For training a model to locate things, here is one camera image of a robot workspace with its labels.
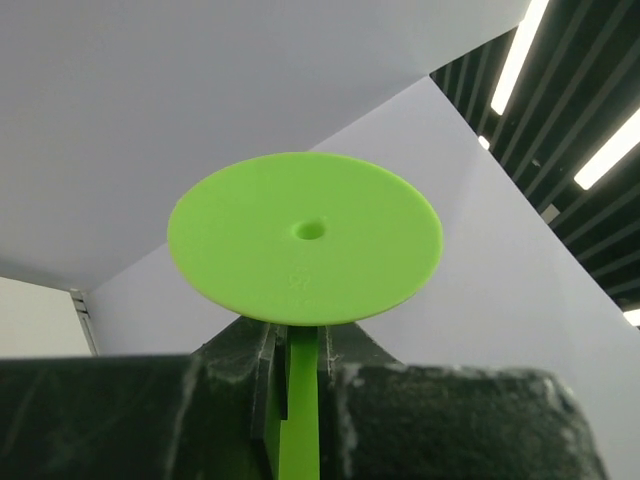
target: linear light fixture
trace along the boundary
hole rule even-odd
[[[573,179],[584,190],[589,190],[638,142],[640,142],[640,108],[607,140]]]
[[[482,145],[482,148],[484,148],[485,150],[489,150],[489,147],[491,146],[491,144],[489,143],[489,140],[487,140],[482,135],[480,135],[478,137],[478,141],[480,142],[480,145]]]
[[[624,312],[624,318],[626,318],[634,327],[640,326],[640,308]]]
[[[491,108],[498,115],[504,113],[548,3],[549,0],[531,0],[524,19],[518,25],[516,36],[511,44],[507,60],[504,62],[504,67],[502,67],[500,80],[498,80],[496,91],[493,93],[493,99],[491,100]]]

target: gray wall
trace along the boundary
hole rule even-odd
[[[361,322],[405,362],[533,366],[574,389],[615,479],[637,478],[640,336],[426,78],[318,145],[400,174],[432,202],[445,252],[404,305]],[[166,247],[90,295],[105,353],[190,351],[234,315],[189,290]]]

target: lime green disc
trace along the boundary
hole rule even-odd
[[[412,296],[442,253],[413,186],[363,160],[280,153],[231,165],[178,202],[178,269],[229,310],[286,325],[348,323]]]

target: slatted ceiling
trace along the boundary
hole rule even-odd
[[[640,108],[638,19],[640,0],[552,0],[502,116],[490,102],[515,30],[432,75],[621,306],[640,306],[640,146],[587,191],[573,177]]]

